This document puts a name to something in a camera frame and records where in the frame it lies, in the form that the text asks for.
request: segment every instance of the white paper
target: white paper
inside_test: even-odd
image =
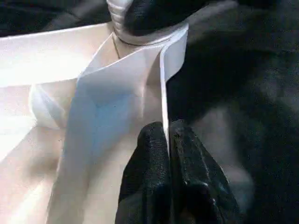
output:
[[[187,29],[147,47],[109,23],[0,39],[0,223],[114,222],[140,130],[162,121],[168,133],[165,83]]]

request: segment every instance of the finger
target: finger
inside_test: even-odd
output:
[[[170,139],[171,167],[181,195],[175,203],[186,206],[197,223],[238,223],[239,210],[228,181],[192,129],[176,121],[170,126]]]
[[[160,223],[169,218],[170,169],[161,122],[145,126],[122,178],[117,224]]]
[[[207,0],[134,0],[124,21],[128,32],[135,36],[150,34],[173,26],[202,8]]]

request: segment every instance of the dark fabric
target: dark fabric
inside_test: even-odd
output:
[[[110,20],[106,0],[0,2],[0,36],[59,30]]]
[[[284,0],[269,13],[236,9],[194,24],[185,64],[167,83],[171,120],[185,119],[203,142],[233,133],[228,142],[255,185],[247,224],[299,221],[298,9]],[[202,123],[223,108],[230,126]]]

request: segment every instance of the white paper box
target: white paper box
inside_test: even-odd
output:
[[[163,121],[168,134],[165,83],[183,64],[188,25],[147,47],[110,27],[0,39],[1,116],[29,120],[0,161],[0,223],[114,223],[141,128]]]

